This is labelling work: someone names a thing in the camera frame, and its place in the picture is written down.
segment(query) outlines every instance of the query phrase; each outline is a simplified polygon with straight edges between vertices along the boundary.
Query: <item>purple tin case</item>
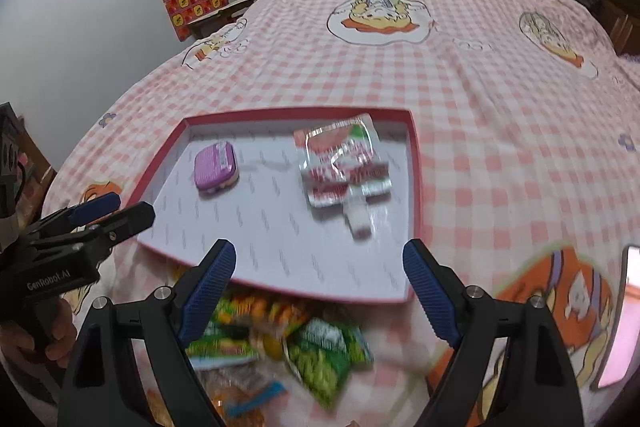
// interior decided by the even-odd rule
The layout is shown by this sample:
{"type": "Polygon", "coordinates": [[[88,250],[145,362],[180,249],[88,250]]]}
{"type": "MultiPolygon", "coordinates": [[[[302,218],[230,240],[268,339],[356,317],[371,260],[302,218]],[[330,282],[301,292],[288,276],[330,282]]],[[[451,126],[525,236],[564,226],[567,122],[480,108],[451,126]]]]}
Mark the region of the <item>purple tin case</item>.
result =
{"type": "Polygon", "coordinates": [[[204,148],[194,160],[193,179],[198,190],[212,194],[238,179],[234,148],[227,141],[204,148]]]}

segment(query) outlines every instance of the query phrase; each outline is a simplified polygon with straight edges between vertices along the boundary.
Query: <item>human hand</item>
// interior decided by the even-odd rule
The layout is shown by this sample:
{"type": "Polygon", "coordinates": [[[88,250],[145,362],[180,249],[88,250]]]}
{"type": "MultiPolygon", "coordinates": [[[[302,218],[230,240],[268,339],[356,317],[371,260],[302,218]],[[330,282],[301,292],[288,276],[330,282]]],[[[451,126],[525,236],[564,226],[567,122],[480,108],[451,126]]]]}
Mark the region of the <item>human hand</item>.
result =
{"type": "MultiPolygon", "coordinates": [[[[58,299],[58,316],[51,326],[51,334],[55,340],[46,347],[45,355],[64,369],[78,334],[71,306],[65,299],[58,299]]],[[[28,353],[34,349],[33,337],[13,321],[0,323],[0,348],[5,354],[15,352],[17,348],[28,353]]]]}

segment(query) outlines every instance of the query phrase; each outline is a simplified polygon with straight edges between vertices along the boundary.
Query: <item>white cap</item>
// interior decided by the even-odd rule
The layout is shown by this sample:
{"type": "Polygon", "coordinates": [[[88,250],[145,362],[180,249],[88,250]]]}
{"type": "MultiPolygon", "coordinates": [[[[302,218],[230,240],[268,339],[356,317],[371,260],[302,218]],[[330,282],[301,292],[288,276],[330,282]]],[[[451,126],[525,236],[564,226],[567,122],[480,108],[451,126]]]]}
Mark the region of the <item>white cap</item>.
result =
{"type": "Polygon", "coordinates": [[[350,190],[342,202],[342,211],[347,217],[353,237],[364,237],[371,232],[371,218],[367,208],[367,199],[362,191],[350,190]]]}

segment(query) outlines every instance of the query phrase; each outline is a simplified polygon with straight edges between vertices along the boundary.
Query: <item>finger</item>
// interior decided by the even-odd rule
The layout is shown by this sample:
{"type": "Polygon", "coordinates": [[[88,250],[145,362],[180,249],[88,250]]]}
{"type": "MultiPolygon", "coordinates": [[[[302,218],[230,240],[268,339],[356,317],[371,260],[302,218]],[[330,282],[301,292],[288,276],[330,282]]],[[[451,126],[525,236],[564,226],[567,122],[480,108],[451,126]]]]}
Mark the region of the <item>finger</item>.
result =
{"type": "Polygon", "coordinates": [[[76,333],[76,327],[71,324],[71,329],[66,337],[62,337],[60,340],[46,347],[45,353],[47,358],[49,360],[59,360],[65,355],[68,355],[76,342],[76,333]]]}
{"type": "Polygon", "coordinates": [[[13,321],[0,325],[0,341],[27,351],[33,351],[35,347],[33,337],[13,321]]]}
{"type": "Polygon", "coordinates": [[[51,334],[57,341],[66,336],[74,322],[74,314],[71,311],[71,304],[65,299],[58,300],[58,316],[51,325],[51,334]]]}
{"type": "Polygon", "coordinates": [[[65,355],[64,357],[62,357],[61,359],[58,359],[58,361],[56,362],[58,367],[61,367],[62,369],[66,369],[69,365],[69,358],[71,357],[71,355],[65,355]]]}

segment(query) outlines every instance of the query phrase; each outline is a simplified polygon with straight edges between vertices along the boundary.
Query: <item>bolt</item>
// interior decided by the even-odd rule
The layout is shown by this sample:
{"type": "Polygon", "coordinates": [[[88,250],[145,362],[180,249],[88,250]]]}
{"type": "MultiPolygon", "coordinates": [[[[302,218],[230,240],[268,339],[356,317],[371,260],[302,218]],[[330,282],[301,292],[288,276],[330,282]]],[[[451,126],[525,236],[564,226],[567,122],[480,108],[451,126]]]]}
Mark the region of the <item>bolt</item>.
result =
{"type": "Polygon", "coordinates": [[[98,297],[92,302],[91,306],[93,306],[97,310],[101,310],[107,305],[108,299],[107,297],[98,297]]]}
{"type": "Polygon", "coordinates": [[[171,295],[171,288],[169,288],[169,286],[160,286],[154,291],[154,297],[159,301],[165,300],[169,295],[171,295]]]}
{"type": "Polygon", "coordinates": [[[472,299],[479,299],[484,295],[484,290],[480,286],[472,284],[466,287],[466,294],[472,299]]]}
{"type": "Polygon", "coordinates": [[[540,309],[545,307],[545,299],[540,295],[533,295],[532,298],[529,299],[529,302],[534,308],[540,309]]]}

